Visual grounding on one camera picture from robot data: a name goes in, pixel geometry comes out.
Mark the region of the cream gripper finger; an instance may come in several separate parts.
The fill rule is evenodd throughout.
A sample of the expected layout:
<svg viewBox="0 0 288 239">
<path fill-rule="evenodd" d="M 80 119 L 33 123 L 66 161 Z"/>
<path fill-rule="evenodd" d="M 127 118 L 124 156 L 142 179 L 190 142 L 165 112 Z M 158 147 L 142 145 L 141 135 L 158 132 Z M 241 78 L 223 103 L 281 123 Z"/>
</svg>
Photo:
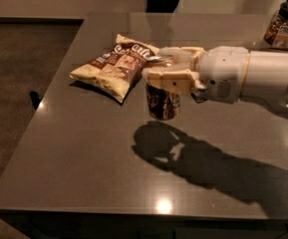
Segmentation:
<svg viewBox="0 0 288 239">
<path fill-rule="evenodd" d="M 199 73 L 189 69 L 170 71 L 168 68 L 145 68 L 143 79 L 149 86 L 177 95 L 189 95 L 200 84 Z"/>
<path fill-rule="evenodd" d="M 164 47 L 158 51 L 160 55 L 171 55 L 177 64 L 194 64 L 204 52 L 201 47 Z"/>
</svg>

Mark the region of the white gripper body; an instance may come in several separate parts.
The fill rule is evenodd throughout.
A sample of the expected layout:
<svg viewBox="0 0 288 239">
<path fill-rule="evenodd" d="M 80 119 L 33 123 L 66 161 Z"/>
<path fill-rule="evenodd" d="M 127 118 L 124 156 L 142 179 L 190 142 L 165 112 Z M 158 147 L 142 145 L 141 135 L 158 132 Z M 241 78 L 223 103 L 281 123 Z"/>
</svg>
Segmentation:
<svg viewBox="0 0 288 239">
<path fill-rule="evenodd" d="M 209 101 L 235 103 L 248 61 L 249 51 L 243 47 L 220 46 L 205 52 L 196 65 L 200 84 L 195 92 Z"/>
</svg>

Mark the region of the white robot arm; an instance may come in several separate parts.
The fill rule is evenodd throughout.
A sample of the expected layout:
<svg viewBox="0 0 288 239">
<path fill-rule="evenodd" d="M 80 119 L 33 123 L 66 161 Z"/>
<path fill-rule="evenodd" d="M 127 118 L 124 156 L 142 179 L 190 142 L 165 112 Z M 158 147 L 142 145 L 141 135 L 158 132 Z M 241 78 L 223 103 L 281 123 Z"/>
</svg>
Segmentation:
<svg viewBox="0 0 288 239">
<path fill-rule="evenodd" d="M 197 100 L 247 101 L 288 111 L 288 53 L 166 47 L 148 59 L 143 78 L 152 87 Z"/>
</svg>

